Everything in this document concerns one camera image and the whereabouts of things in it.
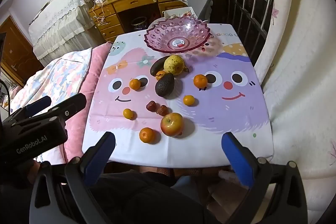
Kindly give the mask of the dark green avocado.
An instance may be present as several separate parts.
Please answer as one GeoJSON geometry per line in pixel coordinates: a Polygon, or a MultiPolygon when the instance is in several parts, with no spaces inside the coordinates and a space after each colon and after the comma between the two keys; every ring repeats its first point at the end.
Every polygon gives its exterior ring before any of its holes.
{"type": "Polygon", "coordinates": [[[160,97],[170,95],[174,90],[175,78],[172,73],[166,73],[157,81],[155,85],[155,92],[160,97]]]}

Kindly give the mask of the pink plastic fruit bowl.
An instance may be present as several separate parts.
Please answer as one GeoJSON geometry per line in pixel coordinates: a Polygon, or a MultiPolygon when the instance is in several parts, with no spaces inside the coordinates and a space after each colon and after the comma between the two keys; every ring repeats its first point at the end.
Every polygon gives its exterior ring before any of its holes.
{"type": "Polygon", "coordinates": [[[179,16],[160,20],[144,34],[144,42],[161,53],[184,53],[199,48],[211,36],[210,28],[201,20],[179,16]]]}

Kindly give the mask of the dried red fruit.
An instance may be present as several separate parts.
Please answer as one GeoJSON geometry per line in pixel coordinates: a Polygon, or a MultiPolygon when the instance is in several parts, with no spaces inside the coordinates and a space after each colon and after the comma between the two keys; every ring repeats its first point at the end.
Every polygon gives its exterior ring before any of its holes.
{"type": "Polygon", "coordinates": [[[161,105],[157,109],[157,114],[164,117],[165,115],[169,114],[169,108],[165,105],[161,105]]]}
{"type": "Polygon", "coordinates": [[[146,109],[148,111],[151,111],[151,112],[156,112],[157,110],[157,104],[155,101],[150,101],[147,105],[146,105],[146,109]]]}

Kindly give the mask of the white fluffy blanket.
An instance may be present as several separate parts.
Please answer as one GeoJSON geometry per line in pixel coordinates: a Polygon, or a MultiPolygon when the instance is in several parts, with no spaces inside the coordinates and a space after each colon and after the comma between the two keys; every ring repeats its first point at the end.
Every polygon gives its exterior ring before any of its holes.
{"type": "Polygon", "coordinates": [[[274,0],[255,70],[272,161],[297,163],[308,221],[317,223],[335,196],[335,0],[274,0]]]}

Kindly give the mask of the yellow speckled pear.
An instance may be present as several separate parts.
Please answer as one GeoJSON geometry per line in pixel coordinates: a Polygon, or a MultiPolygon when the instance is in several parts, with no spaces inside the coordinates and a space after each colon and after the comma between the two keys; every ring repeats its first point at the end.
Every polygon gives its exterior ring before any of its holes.
{"type": "Polygon", "coordinates": [[[174,76],[180,75],[185,69],[185,62],[183,58],[178,55],[169,56],[163,65],[163,70],[166,73],[171,73],[174,76]]]}

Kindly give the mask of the mandarin behind avocado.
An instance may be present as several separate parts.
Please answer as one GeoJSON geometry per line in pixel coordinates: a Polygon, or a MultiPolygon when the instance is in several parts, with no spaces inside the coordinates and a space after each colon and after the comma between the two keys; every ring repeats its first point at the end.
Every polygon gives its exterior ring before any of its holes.
{"type": "Polygon", "coordinates": [[[165,71],[158,71],[155,75],[155,79],[159,81],[165,74],[166,74],[165,71]]]}

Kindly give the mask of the wooden desk with drawers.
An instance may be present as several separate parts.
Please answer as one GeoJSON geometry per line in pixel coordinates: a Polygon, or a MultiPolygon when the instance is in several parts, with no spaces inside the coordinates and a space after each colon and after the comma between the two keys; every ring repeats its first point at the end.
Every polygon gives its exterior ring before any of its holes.
{"type": "Polygon", "coordinates": [[[166,10],[185,7],[172,0],[108,0],[94,5],[89,15],[103,39],[112,42],[117,36],[148,28],[166,10]]]}

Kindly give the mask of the dark overripe banana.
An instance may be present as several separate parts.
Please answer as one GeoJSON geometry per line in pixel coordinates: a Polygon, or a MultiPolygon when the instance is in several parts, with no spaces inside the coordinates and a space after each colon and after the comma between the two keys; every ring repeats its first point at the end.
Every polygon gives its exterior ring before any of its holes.
{"type": "Polygon", "coordinates": [[[164,56],[164,57],[161,57],[160,59],[158,59],[150,68],[150,74],[152,76],[156,76],[156,74],[159,72],[159,71],[163,71],[163,66],[164,66],[164,63],[165,61],[169,58],[169,56],[164,56]]]}

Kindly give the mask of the red yellow apple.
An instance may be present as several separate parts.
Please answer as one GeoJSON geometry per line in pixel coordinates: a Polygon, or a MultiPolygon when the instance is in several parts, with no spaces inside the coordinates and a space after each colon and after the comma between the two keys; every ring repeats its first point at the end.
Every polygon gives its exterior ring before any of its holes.
{"type": "Polygon", "coordinates": [[[181,135],[184,128],[183,116],[179,113],[170,113],[161,120],[161,131],[169,137],[181,135]]]}

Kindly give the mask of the small mandarin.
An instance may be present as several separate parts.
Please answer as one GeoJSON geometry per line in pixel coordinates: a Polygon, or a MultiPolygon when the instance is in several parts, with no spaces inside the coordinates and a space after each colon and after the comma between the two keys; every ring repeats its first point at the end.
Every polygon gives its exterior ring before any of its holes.
{"type": "Polygon", "coordinates": [[[122,113],[126,119],[132,120],[134,117],[134,112],[130,109],[124,109],[122,113]]]}
{"type": "Polygon", "coordinates": [[[186,95],[183,97],[183,103],[186,106],[193,106],[195,103],[195,98],[192,95],[186,95]]]}

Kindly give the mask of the cartoon printed tablecloth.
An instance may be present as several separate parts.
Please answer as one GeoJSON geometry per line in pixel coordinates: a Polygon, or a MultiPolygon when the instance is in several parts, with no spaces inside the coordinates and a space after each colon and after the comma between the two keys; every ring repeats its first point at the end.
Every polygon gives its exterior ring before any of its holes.
{"type": "Polygon", "coordinates": [[[236,31],[229,24],[210,24],[211,37],[197,50],[184,53],[188,72],[175,78],[174,90],[167,97],[155,92],[156,79],[151,66],[162,57],[146,46],[144,31],[120,35],[114,41],[103,66],[90,106],[84,131],[83,151],[102,135],[114,133],[116,147],[111,160],[134,165],[164,168],[205,168],[223,166],[228,160],[221,148],[222,135],[233,133],[255,156],[271,157],[273,139],[268,111],[253,65],[236,31]],[[205,89],[193,79],[205,75],[205,89]],[[141,87],[132,90],[129,82],[139,79],[141,87]],[[183,97],[192,95],[193,106],[183,97]],[[146,109],[155,101],[170,113],[183,116],[181,135],[166,136],[160,116],[146,109]],[[132,120],[123,110],[134,112],[132,120]],[[139,139],[142,128],[156,132],[153,143],[139,139]]]}

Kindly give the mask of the white tray on chair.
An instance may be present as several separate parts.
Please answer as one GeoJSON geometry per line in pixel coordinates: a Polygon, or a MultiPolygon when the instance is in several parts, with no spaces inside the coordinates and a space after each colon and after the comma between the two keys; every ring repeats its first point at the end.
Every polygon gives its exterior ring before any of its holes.
{"type": "Polygon", "coordinates": [[[192,7],[180,7],[176,9],[166,10],[163,12],[165,19],[172,18],[197,18],[197,15],[192,7]]]}

